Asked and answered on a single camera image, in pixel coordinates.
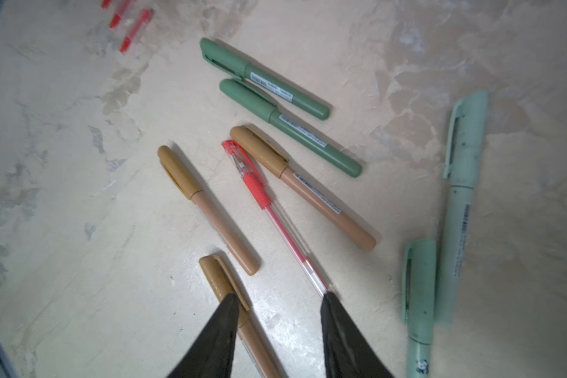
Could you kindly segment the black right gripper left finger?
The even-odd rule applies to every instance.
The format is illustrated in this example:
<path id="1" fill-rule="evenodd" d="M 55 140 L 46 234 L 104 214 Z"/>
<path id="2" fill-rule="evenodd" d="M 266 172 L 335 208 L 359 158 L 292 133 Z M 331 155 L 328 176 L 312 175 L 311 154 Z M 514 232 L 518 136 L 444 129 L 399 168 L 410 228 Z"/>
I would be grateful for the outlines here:
<path id="1" fill-rule="evenodd" d="M 195 342 L 168 377 L 230 377 L 236 346 L 239 310 L 235 295 L 215 310 Z"/>

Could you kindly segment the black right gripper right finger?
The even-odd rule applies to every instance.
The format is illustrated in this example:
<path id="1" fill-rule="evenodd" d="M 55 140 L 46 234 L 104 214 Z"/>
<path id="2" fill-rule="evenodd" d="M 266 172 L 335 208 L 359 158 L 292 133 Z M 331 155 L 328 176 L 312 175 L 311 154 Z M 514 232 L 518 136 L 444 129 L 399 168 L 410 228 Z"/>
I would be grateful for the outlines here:
<path id="1" fill-rule="evenodd" d="M 320 314 L 327 377 L 393 377 L 335 293 L 326 292 Z"/>

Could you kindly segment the red pen cap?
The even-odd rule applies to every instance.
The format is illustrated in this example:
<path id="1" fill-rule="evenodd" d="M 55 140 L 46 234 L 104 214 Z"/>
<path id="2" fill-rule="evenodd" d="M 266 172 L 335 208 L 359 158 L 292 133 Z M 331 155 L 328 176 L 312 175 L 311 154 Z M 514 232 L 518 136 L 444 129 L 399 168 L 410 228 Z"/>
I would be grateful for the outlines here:
<path id="1" fill-rule="evenodd" d="M 129 50 L 132 43 L 140 37 L 142 32 L 145 30 L 145 28 L 151 22 L 153 15 L 154 15 L 154 11 L 152 9 L 142 9 L 140 11 L 139 16 L 137 17 L 135 22 L 132 24 L 132 27 L 129 28 L 127 34 L 125 35 L 125 37 L 122 41 L 122 44 L 121 44 L 121 47 L 120 47 L 121 53 L 123 53 L 123 54 L 126 53 Z"/>

